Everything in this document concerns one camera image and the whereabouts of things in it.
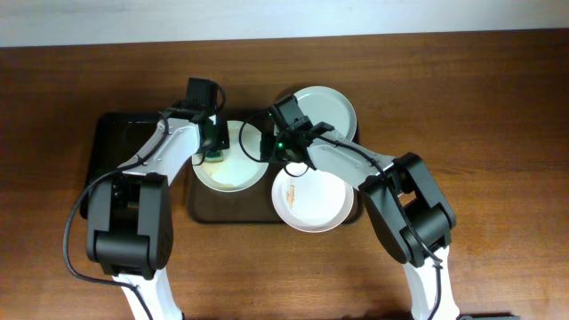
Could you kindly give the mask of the white plate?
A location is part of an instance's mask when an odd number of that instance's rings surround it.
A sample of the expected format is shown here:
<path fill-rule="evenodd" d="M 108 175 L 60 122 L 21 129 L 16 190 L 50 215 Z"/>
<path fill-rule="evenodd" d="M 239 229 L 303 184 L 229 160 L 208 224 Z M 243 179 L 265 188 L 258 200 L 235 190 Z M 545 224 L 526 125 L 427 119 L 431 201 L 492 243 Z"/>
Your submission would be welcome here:
<path fill-rule="evenodd" d="M 279 218 L 290 227 L 321 233 L 338 227 L 349 216 L 355 192 L 329 172 L 288 164 L 273 181 L 271 200 Z"/>
<path fill-rule="evenodd" d="M 220 192 L 237 192 L 245 190 L 258 182 L 268 169 L 267 163 L 257 163 L 245 155 L 238 138 L 248 154 L 260 158 L 261 132 L 251 124 L 247 124 L 242 135 L 239 130 L 242 121 L 228 121 L 229 148 L 222 151 L 220 162 L 206 162 L 201 156 L 191 159 L 197 178 L 208 188 Z"/>

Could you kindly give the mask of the green yellow sponge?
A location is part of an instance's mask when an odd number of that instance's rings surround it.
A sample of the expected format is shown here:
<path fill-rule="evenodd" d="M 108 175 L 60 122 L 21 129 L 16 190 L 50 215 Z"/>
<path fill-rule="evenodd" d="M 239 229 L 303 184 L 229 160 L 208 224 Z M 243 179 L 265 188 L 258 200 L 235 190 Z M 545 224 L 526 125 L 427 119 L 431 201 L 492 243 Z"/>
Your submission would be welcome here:
<path fill-rule="evenodd" d="M 224 160 L 224 155 L 221 150 L 218 151 L 210 151 L 205 155 L 204 160 L 207 163 L 218 163 Z"/>

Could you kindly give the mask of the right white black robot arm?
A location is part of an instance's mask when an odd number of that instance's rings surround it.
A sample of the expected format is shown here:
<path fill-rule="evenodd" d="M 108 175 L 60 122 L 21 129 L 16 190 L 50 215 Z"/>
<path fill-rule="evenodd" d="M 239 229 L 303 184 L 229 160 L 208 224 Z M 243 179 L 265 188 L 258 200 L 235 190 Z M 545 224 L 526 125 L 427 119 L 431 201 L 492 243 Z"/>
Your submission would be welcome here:
<path fill-rule="evenodd" d="M 276 135 L 262 136 L 261 161 L 305 164 L 354 188 L 379 242 L 404 268 L 413 318 L 459 318 L 447 262 L 456 218 L 423 160 L 412 152 L 384 156 L 326 122 L 313 124 L 293 95 L 266 112 Z"/>

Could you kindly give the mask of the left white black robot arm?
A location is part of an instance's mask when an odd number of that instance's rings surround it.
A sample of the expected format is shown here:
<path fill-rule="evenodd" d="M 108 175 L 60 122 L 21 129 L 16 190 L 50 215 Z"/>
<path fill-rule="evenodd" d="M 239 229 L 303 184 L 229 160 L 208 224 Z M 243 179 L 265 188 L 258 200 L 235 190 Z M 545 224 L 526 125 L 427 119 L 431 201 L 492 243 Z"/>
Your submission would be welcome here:
<path fill-rule="evenodd" d="M 182 319 L 166 264 L 173 247 L 170 185 L 192 157 L 228 147 L 218 115 L 226 93 L 190 78 L 183 100 L 159 112 L 156 129 L 133 157 L 88 192 L 86 254 L 124 291 L 137 319 Z"/>

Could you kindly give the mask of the pale grey plate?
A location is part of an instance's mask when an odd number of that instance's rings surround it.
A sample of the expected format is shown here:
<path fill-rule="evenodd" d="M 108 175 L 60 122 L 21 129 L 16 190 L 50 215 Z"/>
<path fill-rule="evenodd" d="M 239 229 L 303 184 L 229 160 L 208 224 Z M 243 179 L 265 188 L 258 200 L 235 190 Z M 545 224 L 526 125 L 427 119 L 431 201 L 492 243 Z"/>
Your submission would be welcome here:
<path fill-rule="evenodd" d="M 293 96 L 303 115 L 314 126 L 324 122 L 348 140 L 356 137 L 356 111 L 341 92 L 326 86 L 310 86 L 298 90 Z"/>

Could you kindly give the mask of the white plate front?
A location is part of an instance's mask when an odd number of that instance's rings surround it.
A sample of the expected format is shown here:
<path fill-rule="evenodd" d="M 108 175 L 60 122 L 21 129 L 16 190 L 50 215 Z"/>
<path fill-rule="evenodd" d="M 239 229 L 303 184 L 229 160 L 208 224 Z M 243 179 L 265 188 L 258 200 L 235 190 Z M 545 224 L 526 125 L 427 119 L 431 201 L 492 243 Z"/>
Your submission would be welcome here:
<path fill-rule="evenodd" d="M 349 216 L 355 192 L 329 172 L 288 164 L 273 181 L 271 200 L 279 218 L 290 227 L 321 233 L 338 227 Z"/>

